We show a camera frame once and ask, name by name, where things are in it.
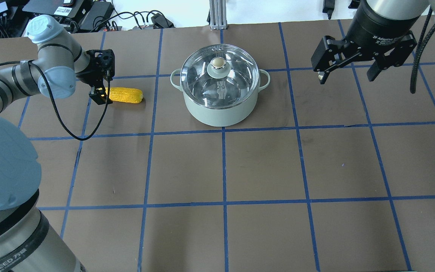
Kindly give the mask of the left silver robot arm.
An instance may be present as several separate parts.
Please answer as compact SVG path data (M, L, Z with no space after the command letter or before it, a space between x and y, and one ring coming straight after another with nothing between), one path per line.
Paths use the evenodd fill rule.
M16 100L43 94L68 98L76 81L90 86L89 97L109 105L115 55L110 49L88 50L52 16L35 17L26 36L38 48L36 60L0 63L0 114ZM0 116L0 272L84 272L83 263L37 208L42 179L38 154L29 138Z

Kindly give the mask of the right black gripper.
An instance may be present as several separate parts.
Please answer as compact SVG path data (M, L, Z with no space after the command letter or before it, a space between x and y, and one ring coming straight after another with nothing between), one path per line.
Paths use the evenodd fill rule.
M367 71L370 82L382 71L402 66L417 45L410 30L416 21L415 0L362 0L345 38L323 36L316 47L311 63L319 83L353 62L375 60Z

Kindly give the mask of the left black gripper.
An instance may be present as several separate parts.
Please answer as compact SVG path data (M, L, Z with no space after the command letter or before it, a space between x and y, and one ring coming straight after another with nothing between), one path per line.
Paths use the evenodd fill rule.
M115 54L111 49L88 50L83 56L88 57L88 64L78 73L78 79L91 86L89 97L97 105L110 105L113 101L106 94L103 81L111 81L115 76Z

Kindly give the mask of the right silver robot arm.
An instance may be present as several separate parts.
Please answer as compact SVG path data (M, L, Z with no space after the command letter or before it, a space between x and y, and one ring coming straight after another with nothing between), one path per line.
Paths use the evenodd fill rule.
M427 8L435 16L435 0L362 0L344 38L324 36L316 47L311 64L319 82L324 84L336 69L366 61L373 62L367 76L374 81L382 71L402 66L414 49L418 66L435 21L422 38L411 29Z

